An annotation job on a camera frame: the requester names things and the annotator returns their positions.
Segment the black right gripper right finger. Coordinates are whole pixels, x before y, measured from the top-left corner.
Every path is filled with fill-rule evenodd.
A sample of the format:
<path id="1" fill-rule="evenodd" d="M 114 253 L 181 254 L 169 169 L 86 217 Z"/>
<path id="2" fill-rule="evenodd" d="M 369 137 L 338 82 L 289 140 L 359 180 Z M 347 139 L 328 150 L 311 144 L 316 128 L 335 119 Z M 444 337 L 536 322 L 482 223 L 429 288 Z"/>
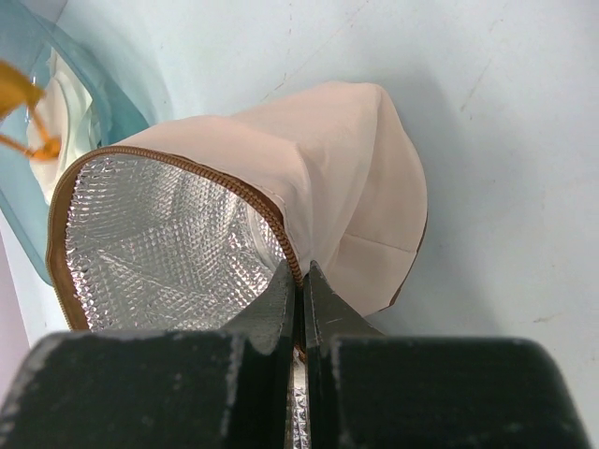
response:
<path id="1" fill-rule="evenodd" d="M 314 448 L 587 448 L 562 374 L 516 338 L 389 337 L 311 265 L 303 289 Z"/>

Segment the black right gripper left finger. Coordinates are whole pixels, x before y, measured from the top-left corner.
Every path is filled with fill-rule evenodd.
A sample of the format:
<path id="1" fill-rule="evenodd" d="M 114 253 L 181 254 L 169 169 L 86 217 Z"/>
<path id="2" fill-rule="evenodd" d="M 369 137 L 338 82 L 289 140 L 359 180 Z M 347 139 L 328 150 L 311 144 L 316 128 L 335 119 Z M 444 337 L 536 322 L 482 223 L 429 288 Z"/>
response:
<path id="1" fill-rule="evenodd" d="M 287 264 L 212 331 L 74 331 L 25 358 L 5 448 L 286 448 L 296 285 Z"/>

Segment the white bra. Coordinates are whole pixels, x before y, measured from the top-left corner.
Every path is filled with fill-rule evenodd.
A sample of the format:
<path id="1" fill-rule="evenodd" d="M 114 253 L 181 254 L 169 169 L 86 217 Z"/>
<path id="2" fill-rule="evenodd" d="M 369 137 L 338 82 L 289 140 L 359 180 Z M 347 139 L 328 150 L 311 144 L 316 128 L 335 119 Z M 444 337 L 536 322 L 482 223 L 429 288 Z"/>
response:
<path id="1" fill-rule="evenodd" d="M 52 50 L 42 88 L 14 65 L 1 62 L 1 119 L 25 112 L 25 136 L 1 135 L 1 146 L 28 161 L 46 202 L 66 169 L 100 142 L 95 101 L 66 61 Z"/>

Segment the beige cylindrical zipper bag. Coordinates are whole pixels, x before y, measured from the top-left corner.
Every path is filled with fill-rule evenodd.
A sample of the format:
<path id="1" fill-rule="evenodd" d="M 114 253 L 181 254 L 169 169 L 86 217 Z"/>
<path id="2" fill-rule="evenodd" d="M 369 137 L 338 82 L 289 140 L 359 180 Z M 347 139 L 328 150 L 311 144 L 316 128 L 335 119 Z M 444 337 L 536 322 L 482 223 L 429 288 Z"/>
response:
<path id="1" fill-rule="evenodd" d="M 69 332 L 212 331 L 287 264 L 292 412 L 311 265 L 366 320 L 398 295 L 427 221 L 423 168 L 388 93 L 329 82 L 86 153 L 55 187 L 47 267 Z"/>

